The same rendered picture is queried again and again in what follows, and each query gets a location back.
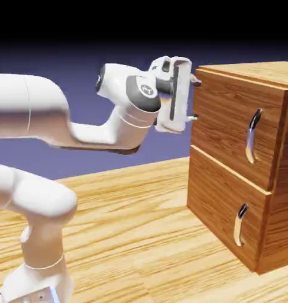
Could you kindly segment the wooden cabinet door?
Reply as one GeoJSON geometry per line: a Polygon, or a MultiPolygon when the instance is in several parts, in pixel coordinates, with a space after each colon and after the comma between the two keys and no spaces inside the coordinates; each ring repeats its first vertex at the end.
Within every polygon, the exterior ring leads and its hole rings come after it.
{"type": "Polygon", "coordinates": [[[270,192],[191,146],[187,206],[253,272],[259,263],[264,211],[270,198],[270,192]],[[242,246],[238,247],[233,231],[242,204],[248,205],[248,211],[242,222],[242,246]]]}
{"type": "Polygon", "coordinates": [[[202,81],[195,88],[192,144],[266,191],[273,188],[288,88],[197,69],[202,81]],[[245,155],[249,123],[263,110],[255,128],[254,158],[245,155]]]}

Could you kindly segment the wooden cabinet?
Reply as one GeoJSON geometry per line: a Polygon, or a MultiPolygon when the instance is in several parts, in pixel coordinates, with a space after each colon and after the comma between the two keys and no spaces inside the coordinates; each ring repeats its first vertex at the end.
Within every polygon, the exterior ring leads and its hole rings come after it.
{"type": "MultiPolygon", "coordinates": [[[[197,69],[288,88],[288,62],[207,65],[197,69]]],[[[271,198],[264,211],[258,274],[288,265],[288,107],[271,198]]]]}

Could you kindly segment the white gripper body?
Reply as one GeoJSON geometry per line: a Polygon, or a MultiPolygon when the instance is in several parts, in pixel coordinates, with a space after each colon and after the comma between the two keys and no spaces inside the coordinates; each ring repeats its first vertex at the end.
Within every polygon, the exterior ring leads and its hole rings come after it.
{"type": "Polygon", "coordinates": [[[155,122],[159,132],[182,133],[189,121],[187,105],[192,62],[185,57],[163,56],[154,61],[161,109],[155,122]]]}

